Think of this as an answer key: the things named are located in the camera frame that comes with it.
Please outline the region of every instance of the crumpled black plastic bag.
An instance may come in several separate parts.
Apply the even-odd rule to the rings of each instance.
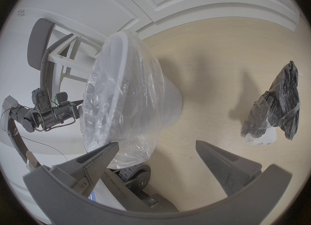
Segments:
[[[292,140],[298,130],[300,102],[298,95],[298,70],[293,61],[285,65],[249,112],[242,134],[254,138],[265,134],[269,127],[279,126],[285,137]]]

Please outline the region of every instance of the light wood floor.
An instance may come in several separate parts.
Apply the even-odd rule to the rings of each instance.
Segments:
[[[252,18],[196,21],[144,40],[163,73],[180,89],[183,110],[161,133],[147,162],[146,191],[158,192],[180,211],[212,204],[226,194],[201,161],[196,140],[257,161],[264,171],[277,164],[293,174],[280,202],[262,224],[270,224],[292,202],[311,168],[311,33],[300,19],[295,32]],[[293,141],[277,129],[272,145],[245,144],[241,128],[260,95],[293,60],[299,71],[300,122]]]

